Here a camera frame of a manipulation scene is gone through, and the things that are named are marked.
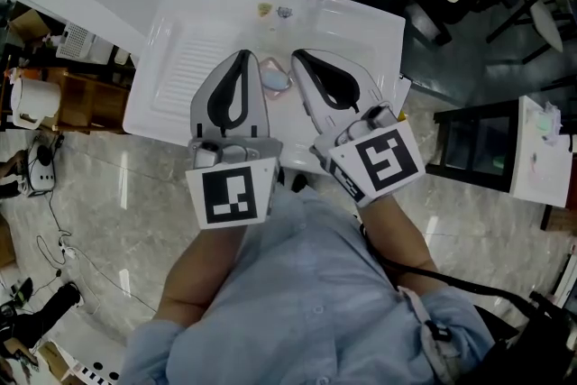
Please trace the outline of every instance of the white box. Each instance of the white box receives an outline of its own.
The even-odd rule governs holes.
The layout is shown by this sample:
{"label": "white box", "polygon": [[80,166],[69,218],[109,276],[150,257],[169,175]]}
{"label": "white box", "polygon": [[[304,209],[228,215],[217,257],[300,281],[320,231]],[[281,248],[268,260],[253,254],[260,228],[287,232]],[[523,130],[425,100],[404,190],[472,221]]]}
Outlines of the white box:
{"label": "white box", "polygon": [[266,220],[279,160],[268,158],[189,170],[188,187],[201,229],[254,225]]}
{"label": "white box", "polygon": [[329,150],[329,173],[364,207],[425,174],[407,121]]}

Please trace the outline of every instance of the light blue shirt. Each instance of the light blue shirt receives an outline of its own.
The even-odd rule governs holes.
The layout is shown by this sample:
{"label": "light blue shirt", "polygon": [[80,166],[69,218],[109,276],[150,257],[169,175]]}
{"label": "light blue shirt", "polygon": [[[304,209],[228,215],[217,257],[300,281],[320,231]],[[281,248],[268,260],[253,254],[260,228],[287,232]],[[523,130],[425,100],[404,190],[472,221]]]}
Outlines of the light blue shirt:
{"label": "light blue shirt", "polygon": [[[453,288],[422,300],[451,330],[463,371],[478,365],[493,342],[472,303]],[[138,327],[119,383],[434,383],[420,329],[354,216],[310,188],[277,188],[205,316]]]}

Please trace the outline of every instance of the person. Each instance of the person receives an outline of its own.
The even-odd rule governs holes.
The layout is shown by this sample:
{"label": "person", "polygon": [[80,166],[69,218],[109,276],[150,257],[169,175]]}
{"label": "person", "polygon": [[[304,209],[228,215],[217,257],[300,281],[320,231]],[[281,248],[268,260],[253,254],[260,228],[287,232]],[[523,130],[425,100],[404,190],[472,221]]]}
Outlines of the person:
{"label": "person", "polygon": [[77,285],[68,282],[58,289],[40,311],[31,315],[3,316],[0,324],[0,356],[5,360],[24,360],[37,366],[38,362],[30,350],[67,311],[83,303]]}
{"label": "person", "polygon": [[[375,252],[437,271],[393,196],[359,214]],[[278,187],[265,223],[201,231],[184,251],[129,338],[119,384],[433,383],[446,377],[425,329],[443,330],[461,374],[493,345],[458,289],[384,270],[353,215]]]}
{"label": "person", "polygon": [[0,199],[8,199],[20,195],[22,188],[20,183],[25,182],[27,159],[28,151],[20,150],[6,162],[0,162],[0,179],[16,175],[20,180],[14,180],[5,185],[0,185]]}

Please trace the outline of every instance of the sleeve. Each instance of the sleeve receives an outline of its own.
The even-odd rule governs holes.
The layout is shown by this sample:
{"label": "sleeve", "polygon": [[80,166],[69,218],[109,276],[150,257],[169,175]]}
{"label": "sleeve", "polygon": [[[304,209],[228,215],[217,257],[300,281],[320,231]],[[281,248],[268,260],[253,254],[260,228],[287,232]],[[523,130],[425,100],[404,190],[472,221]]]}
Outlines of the sleeve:
{"label": "sleeve", "polygon": [[431,320],[451,331],[463,371],[477,367],[494,341],[473,303],[452,287],[425,294],[421,300]]}
{"label": "sleeve", "polygon": [[168,383],[166,365],[170,349],[184,327],[172,321],[150,321],[136,328],[128,339],[118,385]]}

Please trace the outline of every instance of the dark floor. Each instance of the dark floor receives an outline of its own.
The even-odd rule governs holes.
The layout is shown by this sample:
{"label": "dark floor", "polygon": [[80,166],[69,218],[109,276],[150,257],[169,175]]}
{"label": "dark floor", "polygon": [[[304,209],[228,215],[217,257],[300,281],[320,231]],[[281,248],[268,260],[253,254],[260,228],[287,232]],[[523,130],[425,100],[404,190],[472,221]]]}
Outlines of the dark floor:
{"label": "dark floor", "polygon": [[[389,10],[391,0],[379,0]],[[549,50],[535,60],[521,60],[545,42],[532,25],[509,28],[487,44],[485,37],[510,15],[503,5],[480,14],[469,13],[448,25],[453,40],[443,47],[427,39],[435,27],[418,5],[405,12],[401,71],[423,88],[457,105],[482,105],[538,91],[552,80],[577,73],[577,40],[566,42],[563,53]],[[573,90],[551,92],[546,97],[562,104]]]}

